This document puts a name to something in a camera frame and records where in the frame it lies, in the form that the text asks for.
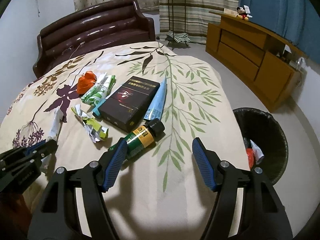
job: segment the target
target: baseboard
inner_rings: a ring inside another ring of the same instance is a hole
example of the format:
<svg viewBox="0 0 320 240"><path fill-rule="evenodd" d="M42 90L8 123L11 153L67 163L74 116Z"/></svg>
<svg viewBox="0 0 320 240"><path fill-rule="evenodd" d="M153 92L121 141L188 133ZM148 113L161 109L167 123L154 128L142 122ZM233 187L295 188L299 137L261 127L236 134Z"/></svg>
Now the baseboard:
<svg viewBox="0 0 320 240"><path fill-rule="evenodd" d="M301 108L297 105L297 103L293 100L292 97L288 98L287 104L290 107L290 109L295 113L302 127L306 131L306 134L309 137L310 143L315 151L318 163L320 165L320 142L315 131L313 130L309 120L307 119Z"/></svg>

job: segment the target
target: black trash bag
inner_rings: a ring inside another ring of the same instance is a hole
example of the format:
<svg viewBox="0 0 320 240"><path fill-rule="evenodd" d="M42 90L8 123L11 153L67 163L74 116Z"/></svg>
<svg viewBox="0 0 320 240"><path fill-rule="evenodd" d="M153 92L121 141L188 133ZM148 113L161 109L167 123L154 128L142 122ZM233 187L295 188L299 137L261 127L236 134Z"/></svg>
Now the black trash bag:
<svg viewBox="0 0 320 240"><path fill-rule="evenodd" d="M266 173L272 185L284 173L288 162L288 143L279 123L273 116L259 109L242 107L233 110L242 137L252 140L264 154L263 161L253 165Z"/></svg>

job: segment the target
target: drawer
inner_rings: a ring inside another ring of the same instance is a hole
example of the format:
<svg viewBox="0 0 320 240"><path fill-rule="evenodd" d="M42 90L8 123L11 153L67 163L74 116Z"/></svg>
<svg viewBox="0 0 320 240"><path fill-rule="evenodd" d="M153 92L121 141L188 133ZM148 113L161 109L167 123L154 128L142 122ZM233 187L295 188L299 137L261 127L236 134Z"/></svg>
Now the drawer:
<svg viewBox="0 0 320 240"><path fill-rule="evenodd" d="M222 30L221 42L240 52L253 63L260 66L264 51L257 46L225 30Z"/></svg>
<svg viewBox="0 0 320 240"><path fill-rule="evenodd" d="M254 80L259 68L240 53L220 42L218 55L229 61L249 80Z"/></svg>
<svg viewBox="0 0 320 240"><path fill-rule="evenodd" d="M258 46L260 49L263 49L267 40L266 33L245 23L233 19L228 19L226 17L221 17L220 27L228 32L244 38L245 40Z"/></svg>
<svg viewBox="0 0 320 240"><path fill-rule="evenodd" d="M271 102L275 102L293 73L294 69L287 63L266 52L254 84Z"/></svg>
<svg viewBox="0 0 320 240"><path fill-rule="evenodd" d="M217 52L220 42L221 29L212 23L208 24L206 48Z"/></svg>

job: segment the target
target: floral bedspread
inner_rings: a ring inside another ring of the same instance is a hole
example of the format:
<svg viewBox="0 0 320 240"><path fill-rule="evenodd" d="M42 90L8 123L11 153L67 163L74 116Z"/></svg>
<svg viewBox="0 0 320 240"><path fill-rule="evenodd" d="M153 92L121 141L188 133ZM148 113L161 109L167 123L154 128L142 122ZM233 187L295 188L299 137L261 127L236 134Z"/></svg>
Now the floral bedspread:
<svg viewBox="0 0 320 240"><path fill-rule="evenodd" d="M27 204L34 209L56 168L82 168L126 135L102 121L109 127L109 138L94 144L71 111L71 106L81 103L77 81L88 70L97 76L116 75L114 88L134 75L156 82L167 78L162 115L165 135L124 165L114 187L104 194L120 238L199 239L216 195L203 183L192 157L192 139L200 137L207 149L238 168L248 169L248 160L219 74L206 62L177 56L159 42L123 45L73 58L18 95L0 128L1 152L45 139L55 108L65 117L51 172L42 174L24 193ZM82 104L82 109L88 111L89 106ZM241 194L239 190L232 234L239 223ZM90 235L79 190L77 199L82 230Z"/></svg>

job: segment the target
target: black box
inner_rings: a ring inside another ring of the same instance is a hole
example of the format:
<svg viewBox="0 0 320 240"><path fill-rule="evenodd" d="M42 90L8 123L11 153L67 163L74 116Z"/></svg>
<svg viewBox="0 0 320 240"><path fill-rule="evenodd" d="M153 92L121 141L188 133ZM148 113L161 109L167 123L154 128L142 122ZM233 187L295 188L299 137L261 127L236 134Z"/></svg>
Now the black box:
<svg viewBox="0 0 320 240"><path fill-rule="evenodd" d="M159 86L158 82L133 76L98 111L105 120L131 132L146 113Z"/></svg>

